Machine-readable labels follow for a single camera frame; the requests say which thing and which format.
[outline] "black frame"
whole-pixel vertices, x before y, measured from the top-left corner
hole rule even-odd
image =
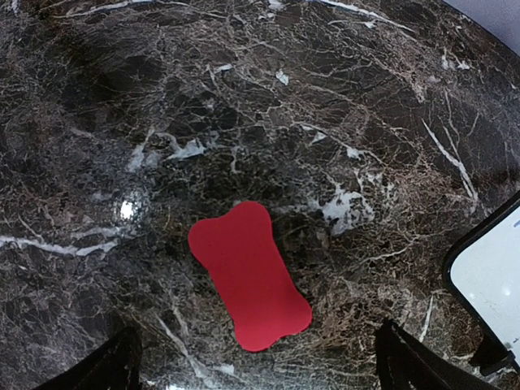
[[[518,207],[520,207],[520,191],[515,193],[511,199],[509,199],[506,203],[498,208],[494,213],[489,215],[482,223],[480,223],[477,227],[471,229],[469,233],[463,236],[459,241],[457,241],[448,251],[446,257],[444,258],[443,272],[442,276],[444,279],[444,284],[447,289],[455,296],[455,298],[461,302],[464,308],[470,313],[472,317],[477,319],[480,327],[483,331],[498,345],[502,345],[502,342],[498,339],[492,329],[488,326],[488,324],[480,317],[477,310],[464,298],[462,293],[455,287],[455,284],[451,278],[451,269],[452,265],[457,259],[457,257],[468,247],[474,244],[477,240],[486,235],[489,231],[491,231],[496,225],[502,222],[505,218],[507,218],[513,211],[515,211]],[[511,366],[520,374],[520,366],[515,360],[511,362]]]

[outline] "gray background surface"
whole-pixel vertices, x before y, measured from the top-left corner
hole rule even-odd
[[[497,36],[520,55],[520,2],[518,0],[446,0]]]

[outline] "dark marble countertop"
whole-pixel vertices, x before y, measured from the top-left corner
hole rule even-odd
[[[328,3],[0,6],[1,389],[124,324],[162,390],[377,388],[384,317],[468,367],[440,270],[520,187],[520,60],[440,1]],[[187,243],[244,200],[314,311],[261,353]]]

